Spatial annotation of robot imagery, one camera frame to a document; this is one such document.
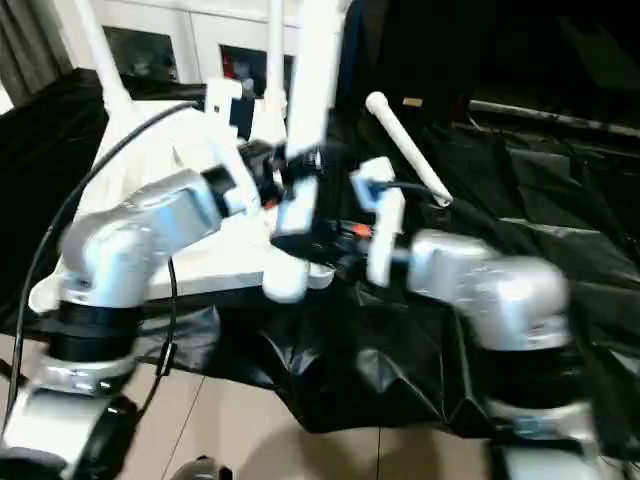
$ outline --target black cable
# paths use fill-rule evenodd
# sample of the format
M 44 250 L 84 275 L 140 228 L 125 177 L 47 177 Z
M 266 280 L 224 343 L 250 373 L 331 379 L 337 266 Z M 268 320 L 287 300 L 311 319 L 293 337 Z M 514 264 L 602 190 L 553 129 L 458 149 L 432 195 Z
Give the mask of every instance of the black cable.
M 426 185 L 421 185 L 419 183 L 411 183 L 411 182 L 374 182 L 373 184 L 377 188 L 381 188 L 386 190 L 388 188 L 399 188 L 400 190 L 412 191 L 416 193 L 428 194 L 429 196 L 433 196 L 433 192 L 429 190 Z
M 173 343 L 173 338 L 175 336 L 176 325 L 178 323 L 178 281 L 176 280 L 176 270 L 173 266 L 173 259 L 169 258 L 169 278 L 171 280 L 171 316 L 169 318 L 169 329 L 167 330 L 167 338 L 164 341 L 164 345 L 162 346 L 162 350 L 160 350 L 160 356 L 158 357 L 158 364 L 156 368 L 156 378 L 153 380 L 153 385 L 147 394 L 147 398 L 144 401 L 144 404 L 140 411 L 138 412 L 138 421 L 142 419 L 151 402 L 153 401 L 153 397 L 155 397 L 156 392 L 158 391 L 158 387 L 160 386 L 160 381 L 162 377 L 168 375 L 170 369 L 170 363 L 173 360 L 173 354 L 175 352 L 175 344 Z
M 36 253 L 31 260 L 31 265 L 29 266 L 29 270 L 27 271 L 27 276 L 24 281 L 24 286 L 22 287 L 22 293 L 20 295 L 20 305 L 18 307 L 18 320 L 16 322 L 16 337 L 13 344 L 13 361 L 12 361 L 12 371 L 11 371 L 11 381 L 9 383 L 9 395 L 7 397 L 7 411 L 5 418 L 9 418 L 9 413 L 13 408 L 13 404 L 16 400 L 16 396 L 18 395 L 18 381 L 20 378 L 20 367 L 22 365 L 22 349 L 24 345 L 24 315 L 27 309 L 27 301 L 29 299 L 29 291 L 31 290 L 31 283 L 33 279 L 34 272 L 38 266 L 40 257 L 42 256 L 44 249 L 47 247 L 53 232 L 57 228 L 60 223 L 62 217 L 67 212 L 69 207 L 73 205 L 73 203 L 77 200 L 77 198 L 82 194 L 84 188 L 89 184 L 93 178 L 104 169 L 104 167 L 113 160 L 113 158 L 120 153 L 120 151 L 129 145 L 133 140 L 138 138 L 143 132 L 145 132 L 149 127 L 155 125 L 159 121 L 165 119 L 166 117 L 173 115 L 176 112 L 181 110 L 186 110 L 187 108 L 197 106 L 196 102 L 183 102 L 178 105 L 175 105 L 167 110 L 160 112 L 159 114 L 151 117 L 146 120 L 144 123 L 136 127 L 132 130 L 126 137 L 116 143 L 107 153 L 105 153 L 102 158 L 96 162 L 95 166 L 84 176 L 80 183 L 73 189 L 73 191 L 67 196 L 67 198 L 62 202 L 62 205 L 56 212 L 51 220 L 51 223 L 47 227 L 47 231 L 44 236 L 40 240 L 40 244 L 36 249 Z

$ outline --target floor tile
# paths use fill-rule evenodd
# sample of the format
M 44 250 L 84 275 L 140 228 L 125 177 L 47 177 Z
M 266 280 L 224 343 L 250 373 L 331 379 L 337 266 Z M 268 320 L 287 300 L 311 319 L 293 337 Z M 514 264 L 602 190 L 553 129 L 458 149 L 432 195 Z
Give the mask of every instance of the floor tile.
M 141 365 L 125 394 L 141 406 L 153 383 L 155 366 Z M 162 379 L 142 419 L 119 480 L 160 480 L 169 465 L 203 377 L 173 370 Z
M 428 427 L 382 429 L 381 480 L 484 480 L 483 442 Z
M 38 365 L 38 357 L 41 344 L 31 340 L 25 340 L 22 349 L 23 375 L 27 378 L 35 372 Z M 13 337 L 0 335 L 0 358 L 11 365 L 13 359 Z M 9 378 L 0 378 L 0 425 L 4 423 L 4 414 L 7 407 L 7 395 L 9 394 Z
M 206 379 L 165 480 L 206 454 L 235 480 L 374 480 L 378 429 L 311 435 L 275 394 Z

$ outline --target black cloth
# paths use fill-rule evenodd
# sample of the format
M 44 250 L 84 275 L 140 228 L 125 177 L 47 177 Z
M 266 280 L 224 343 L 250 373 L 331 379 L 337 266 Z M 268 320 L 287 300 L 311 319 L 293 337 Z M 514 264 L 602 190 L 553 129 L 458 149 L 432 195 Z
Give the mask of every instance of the black cloth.
M 201 100 L 204 93 L 201 86 L 126 85 L 139 99 Z M 0 205 L 9 220 L 2 301 L 9 331 L 38 239 L 89 168 L 105 125 L 95 74 L 83 71 L 0 118 Z M 640 357 L 640 227 L 633 212 L 640 171 L 633 159 L 409 127 L 460 201 L 441 211 L 409 199 L 406 232 L 429 227 L 473 235 L 505 254 L 542 256 L 558 265 L 571 285 L 569 318 L 587 366 L 603 449 L 638 459 L 640 388 L 613 353 Z M 330 138 L 362 160 L 387 155 L 399 180 L 416 180 L 364 112 L 334 116 Z M 340 200 L 333 198 L 331 208 L 341 216 L 361 220 L 343 182 L 351 167 L 333 165 L 321 192 Z M 55 258 L 52 249 L 41 275 Z M 252 288 L 183 297 L 178 306 L 178 368 L 271 389 L 309 431 L 429 422 L 461 436 L 492 433 L 465 319 L 401 286 L 382 291 L 357 272 L 339 272 L 328 289 L 309 292 L 297 305 L 274 304 Z M 149 320 L 141 341 L 148 357 L 158 352 L 168 311 L 166 301 L 145 306 Z M 29 334 L 46 337 L 47 318 L 32 318 Z

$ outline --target white pole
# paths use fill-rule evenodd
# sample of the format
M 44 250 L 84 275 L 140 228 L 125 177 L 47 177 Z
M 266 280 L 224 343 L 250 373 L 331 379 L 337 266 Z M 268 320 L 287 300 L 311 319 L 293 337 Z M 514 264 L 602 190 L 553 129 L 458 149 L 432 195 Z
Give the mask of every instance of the white pole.
M 298 37 L 291 106 L 287 158 L 292 158 L 325 140 L 335 70 L 338 0 L 305 0 Z
M 381 92 L 373 92 L 367 97 L 366 104 L 367 110 L 378 118 L 407 161 L 418 173 L 420 180 L 431 190 L 438 204 L 442 207 L 449 205 L 453 201 L 449 190 L 440 181 L 436 172 L 393 113 L 387 97 Z
M 269 0 L 269 47 L 267 49 L 267 109 L 284 113 L 284 0 Z
M 289 108 L 287 159 L 325 140 L 333 95 L 331 79 L 338 65 L 338 18 L 338 0 L 305 0 L 302 5 Z M 306 229 L 312 219 L 310 212 L 315 209 L 318 186 L 315 177 L 298 182 L 294 187 L 295 199 L 280 204 L 278 223 L 286 218 L 295 227 Z M 326 267 L 318 266 L 316 270 L 320 276 L 331 274 Z M 262 289 L 274 301 L 297 302 L 304 297 L 309 284 L 309 272 L 309 262 L 272 249 L 265 265 Z
M 80 22 L 87 35 L 89 48 L 96 62 L 105 110 L 109 115 L 113 115 L 115 112 L 130 111 L 133 106 L 131 97 L 122 84 L 107 37 L 96 18 L 90 0 L 75 0 L 75 3 L 80 13 Z

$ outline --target white object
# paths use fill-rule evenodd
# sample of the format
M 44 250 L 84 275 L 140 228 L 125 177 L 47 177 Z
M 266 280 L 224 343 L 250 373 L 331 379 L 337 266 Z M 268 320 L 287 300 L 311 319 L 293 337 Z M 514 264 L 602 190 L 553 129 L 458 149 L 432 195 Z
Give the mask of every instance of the white object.
M 287 158 L 293 158 L 325 139 L 334 88 L 328 80 L 335 78 L 340 45 L 335 40 L 337 12 L 337 0 L 304 1 L 293 74 Z M 313 189 L 305 189 L 304 193 L 314 194 Z M 333 272 L 326 267 L 317 266 L 314 270 L 325 279 L 332 278 Z M 262 278 L 262 289 L 275 301 L 297 302 L 306 292 L 309 272 L 309 262 L 283 252 L 272 253 Z
M 420 180 L 431 190 L 438 204 L 442 207 L 449 205 L 453 201 L 453 197 L 404 129 L 400 120 L 395 116 L 391 107 L 389 107 L 387 97 L 381 92 L 373 92 L 367 97 L 366 105 L 367 110 L 376 116 L 407 161 L 414 168 Z
M 0 115 L 8 112 L 13 108 L 13 103 L 9 98 L 9 94 L 5 91 L 2 83 L 0 83 Z
M 126 114 L 133 113 L 131 97 L 122 84 L 116 62 L 109 50 L 109 43 L 96 19 L 91 4 L 86 0 L 76 0 L 75 5 L 80 13 L 82 28 L 87 36 L 86 45 L 95 58 L 105 110 L 110 115 L 116 111 Z
M 388 287 L 390 283 L 396 235 L 402 232 L 404 196 L 399 188 L 389 188 L 374 199 L 366 186 L 369 182 L 391 182 L 394 179 L 393 167 L 387 157 L 364 162 L 351 175 L 361 207 L 376 214 L 373 238 L 367 255 L 367 279 L 380 287 Z
M 260 210 L 260 194 L 253 177 L 236 147 L 238 129 L 229 125 L 232 99 L 242 98 L 242 84 L 227 78 L 214 78 L 207 84 L 205 114 L 211 126 L 213 154 L 225 166 L 242 195 L 247 213 Z
M 284 0 L 269 0 L 269 49 L 267 50 L 267 89 L 264 101 L 268 110 L 286 115 L 284 92 Z

